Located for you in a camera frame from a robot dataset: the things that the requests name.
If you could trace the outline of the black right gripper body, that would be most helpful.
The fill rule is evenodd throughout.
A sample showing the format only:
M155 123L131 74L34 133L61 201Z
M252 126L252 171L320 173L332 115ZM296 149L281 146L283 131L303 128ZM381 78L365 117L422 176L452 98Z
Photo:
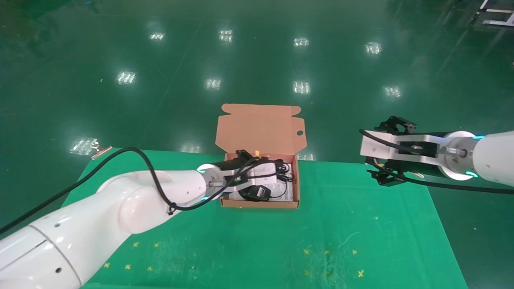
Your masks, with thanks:
M402 170L411 173L444 178L444 174L439 166L431 165L429 163L402 161Z

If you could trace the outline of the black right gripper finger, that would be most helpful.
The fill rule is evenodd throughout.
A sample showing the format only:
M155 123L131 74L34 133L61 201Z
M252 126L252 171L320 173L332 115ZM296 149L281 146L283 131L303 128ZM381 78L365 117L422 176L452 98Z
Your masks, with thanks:
M412 134L417 129L417 124L404 118L391 116L386 121L381 122L374 130L389 134Z
M386 163L379 163L377 159L366 159L366 164L376 169L376 171L367 170L367 172L381 186L395 186L406 183L404 173L402 171L395 173L395 170L388 167Z

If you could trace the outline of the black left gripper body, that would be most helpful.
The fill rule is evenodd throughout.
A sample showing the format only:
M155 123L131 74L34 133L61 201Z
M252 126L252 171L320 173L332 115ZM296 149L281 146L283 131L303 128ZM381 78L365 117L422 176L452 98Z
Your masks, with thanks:
M218 162L218 168L221 171L238 170L241 166L242 166L241 158L230 159L230 160Z

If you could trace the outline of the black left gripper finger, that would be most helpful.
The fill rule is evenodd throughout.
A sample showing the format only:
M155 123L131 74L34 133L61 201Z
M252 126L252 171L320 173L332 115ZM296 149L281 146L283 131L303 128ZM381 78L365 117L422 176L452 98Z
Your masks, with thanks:
M235 158L235 161L239 165L252 165L260 160L259 156L253 156L244 149L237 150L236 155L237 157Z

